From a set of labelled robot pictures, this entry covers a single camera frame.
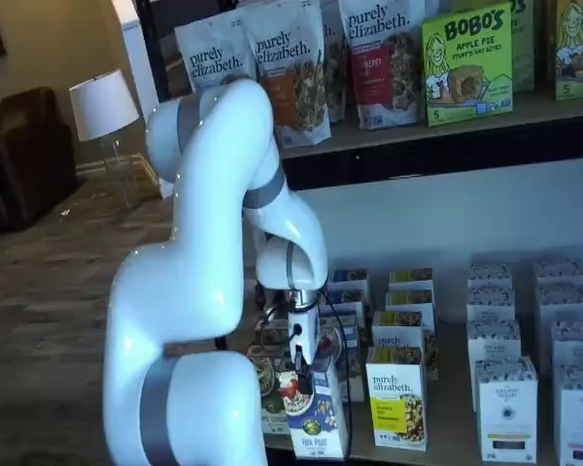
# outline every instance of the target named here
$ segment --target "brown leather armchair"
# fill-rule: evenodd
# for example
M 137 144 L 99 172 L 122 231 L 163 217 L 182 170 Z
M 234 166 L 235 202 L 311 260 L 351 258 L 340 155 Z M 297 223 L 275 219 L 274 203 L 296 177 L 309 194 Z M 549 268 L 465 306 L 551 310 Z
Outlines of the brown leather armchair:
M 24 228 L 78 186 L 68 125 L 51 89 L 0 103 L 0 229 Z

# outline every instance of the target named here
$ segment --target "bobo's box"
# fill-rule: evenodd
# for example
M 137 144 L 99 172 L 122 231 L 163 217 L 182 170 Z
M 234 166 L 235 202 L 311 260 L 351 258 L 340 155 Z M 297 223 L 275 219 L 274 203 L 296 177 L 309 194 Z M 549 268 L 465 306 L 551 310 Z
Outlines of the bobo's box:
M 428 124 L 512 111 L 511 3 L 423 24 Z

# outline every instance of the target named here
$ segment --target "lamp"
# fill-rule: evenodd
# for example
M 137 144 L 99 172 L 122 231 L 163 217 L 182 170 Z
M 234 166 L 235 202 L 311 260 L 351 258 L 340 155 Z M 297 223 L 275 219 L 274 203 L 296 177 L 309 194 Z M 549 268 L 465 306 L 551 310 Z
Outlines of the lamp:
M 134 204 L 136 181 L 131 157 L 120 155 L 118 131 L 140 116 L 120 70 L 69 89 L 80 142 L 98 139 L 108 176 L 123 206 Z

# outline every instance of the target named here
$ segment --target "white lampshade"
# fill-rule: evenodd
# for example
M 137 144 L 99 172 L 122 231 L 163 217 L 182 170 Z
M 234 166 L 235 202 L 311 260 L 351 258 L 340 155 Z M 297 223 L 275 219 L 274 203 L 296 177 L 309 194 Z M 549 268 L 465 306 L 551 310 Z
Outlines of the white lampshade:
M 101 138 L 139 118 L 120 70 L 78 84 L 69 93 L 80 141 Z

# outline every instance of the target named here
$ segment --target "robotic arm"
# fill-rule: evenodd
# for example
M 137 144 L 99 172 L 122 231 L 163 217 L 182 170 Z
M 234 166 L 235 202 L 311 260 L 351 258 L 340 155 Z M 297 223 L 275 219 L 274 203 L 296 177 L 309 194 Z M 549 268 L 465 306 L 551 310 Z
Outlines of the robotic arm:
M 313 360 L 326 248 L 314 213 L 288 189 L 272 130 L 266 93 L 245 80 L 165 103 L 150 117 L 151 162 L 175 181 L 174 223 L 168 242 L 133 251 L 113 283 L 104 425 L 118 464 L 265 464 L 252 363 L 226 351 L 162 354 L 164 344 L 237 327 L 242 209 L 275 235 L 257 248 L 257 278 L 292 290 L 291 354 L 297 368 Z

